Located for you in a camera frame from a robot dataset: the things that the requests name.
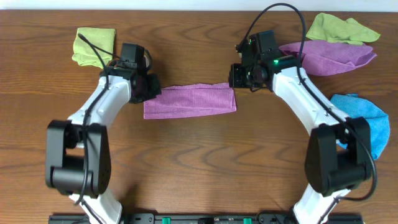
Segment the purple microfiber cloth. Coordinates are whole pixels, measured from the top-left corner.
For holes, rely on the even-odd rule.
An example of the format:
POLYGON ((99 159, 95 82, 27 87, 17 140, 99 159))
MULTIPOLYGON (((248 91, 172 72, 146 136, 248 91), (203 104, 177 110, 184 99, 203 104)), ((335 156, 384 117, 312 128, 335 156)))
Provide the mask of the purple microfiber cloth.
POLYGON ((228 83, 169 86, 144 103, 144 119, 175 119, 232 113, 237 110, 228 83))

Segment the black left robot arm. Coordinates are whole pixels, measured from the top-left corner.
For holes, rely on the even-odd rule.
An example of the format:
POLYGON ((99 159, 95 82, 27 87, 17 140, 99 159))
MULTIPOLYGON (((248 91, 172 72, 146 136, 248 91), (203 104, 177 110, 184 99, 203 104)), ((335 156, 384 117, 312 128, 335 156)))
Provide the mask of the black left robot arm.
POLYGON ((161 93, 157 75, 149 73, 151 66, 147 49, 124 43, 120 56, 100 72, 98 86, 85 104, 47 127, 45 183, 79 205, 89 223, 121 220, 123 207, 108 188, 108 128, 125 104, 161 93))

